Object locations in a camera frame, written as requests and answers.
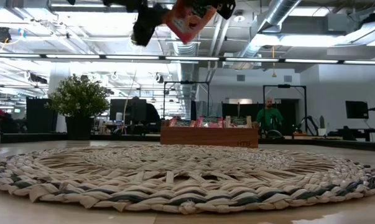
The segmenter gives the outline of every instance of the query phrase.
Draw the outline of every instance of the monitor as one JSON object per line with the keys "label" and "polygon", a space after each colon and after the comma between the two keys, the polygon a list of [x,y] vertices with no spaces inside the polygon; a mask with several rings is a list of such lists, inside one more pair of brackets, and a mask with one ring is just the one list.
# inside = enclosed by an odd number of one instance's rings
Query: monitor
{"label": "monitor", "polygon": [[346,115],[349,119],[368,119],[367,102],[346,101]]}
{"label": "monitor", "polygon": [[[124,113],[125,99],[112,99],[110,101],[110,120],[116,120],[117,112]],[[128,100],[125,112],[127,121],[146,120],[146,100]]]}

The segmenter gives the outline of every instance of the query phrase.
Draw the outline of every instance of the red package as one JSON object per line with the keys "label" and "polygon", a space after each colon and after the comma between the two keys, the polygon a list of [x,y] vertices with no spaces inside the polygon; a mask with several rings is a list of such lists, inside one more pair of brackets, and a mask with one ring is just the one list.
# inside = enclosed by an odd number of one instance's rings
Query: red package
{"label": "red package", "polygon": [[170,127],[194,127],[195,121],[181,120],[177,118],[172,118],[169,123]]}
{"label": "red package", "polygon": [[200,116],[197,120],[197,127],[223,128],[223,118],[204,118],[203,116]]}
{"label": "red package", "polygon": [[167,14],[168,27],[184,44],[191,41],[216,12],[212,6],[202,6],[200,2],[200,0],[178,0]]}

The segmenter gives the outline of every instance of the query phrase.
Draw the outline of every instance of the wooden crate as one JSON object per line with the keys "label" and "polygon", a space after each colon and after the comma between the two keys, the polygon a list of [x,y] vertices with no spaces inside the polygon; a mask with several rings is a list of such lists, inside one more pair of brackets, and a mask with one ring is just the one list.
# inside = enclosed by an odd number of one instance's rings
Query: wooden crate
{"label": "wooden crate", "polygon": [[257,148],[257,128],[188,128],[169,127],[162,123],[161,144],[231,146]]}

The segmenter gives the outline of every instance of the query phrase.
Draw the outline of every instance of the braided rug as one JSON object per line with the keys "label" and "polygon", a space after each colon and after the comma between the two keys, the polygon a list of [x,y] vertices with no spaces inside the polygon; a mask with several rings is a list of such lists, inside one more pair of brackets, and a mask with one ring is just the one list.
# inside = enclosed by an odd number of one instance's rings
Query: braided rug
{"label": "braided rug", "polygon": [[101,146],[0,159],[0,190],[32,202],[172,213],[273,210],[375,194],[375,169],[309,152]]}

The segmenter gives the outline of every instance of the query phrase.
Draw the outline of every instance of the snack bag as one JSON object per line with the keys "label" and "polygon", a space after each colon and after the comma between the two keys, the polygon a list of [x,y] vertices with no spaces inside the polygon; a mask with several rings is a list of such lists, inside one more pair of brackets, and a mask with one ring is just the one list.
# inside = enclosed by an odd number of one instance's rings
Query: snack bag
{"label": "snack bag", "polygon": [[168,27],[186,44],[191,41],[215,14],[211,5],[202,5],[201,0],[178,0],[166,15]]}
{"label": "snack bag", "polygon": [[172,118],[169,123],[170,127],[194,127],[195,121],[189,120],[177,120],[176,118]]}
{"label": "snack bag", "polygon": [[225,127],[226,128],[252,128],[251,116],[246,116],[246,118],[226,116]]}
{"label": "snack bag", "polygon": [[204,118],[200,116],[197,122],[200,128],[223,128],[223,118]]}

